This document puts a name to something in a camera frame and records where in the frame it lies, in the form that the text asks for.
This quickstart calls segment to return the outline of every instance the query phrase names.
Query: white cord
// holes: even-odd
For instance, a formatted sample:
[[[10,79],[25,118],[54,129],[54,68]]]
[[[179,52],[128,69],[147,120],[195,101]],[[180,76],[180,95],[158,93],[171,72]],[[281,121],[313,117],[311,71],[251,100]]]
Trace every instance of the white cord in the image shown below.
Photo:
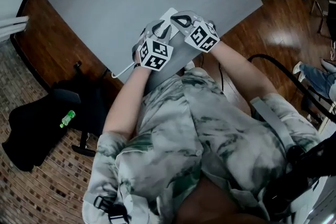
[[[331,41],[330,60],[335,59],[335,41]]]
[[[124,74],[128,69],[130,69],[134,65],[134,62],[132,62],[129,66],[127,66],[124,70],[122,70],[118,75],[111,74],[112,78],[116,79],[118,76]]]

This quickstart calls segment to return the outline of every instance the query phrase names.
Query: leg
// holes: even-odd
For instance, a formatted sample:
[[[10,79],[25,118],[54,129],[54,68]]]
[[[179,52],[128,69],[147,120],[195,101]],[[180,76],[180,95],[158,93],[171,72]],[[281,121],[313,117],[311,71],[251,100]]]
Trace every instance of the leg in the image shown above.
[[[320,95],[329,99],[329,90],[335,81],[334,74],[322,72],[321,70],[302,63],[300,71],[306,76],[306,79]]]

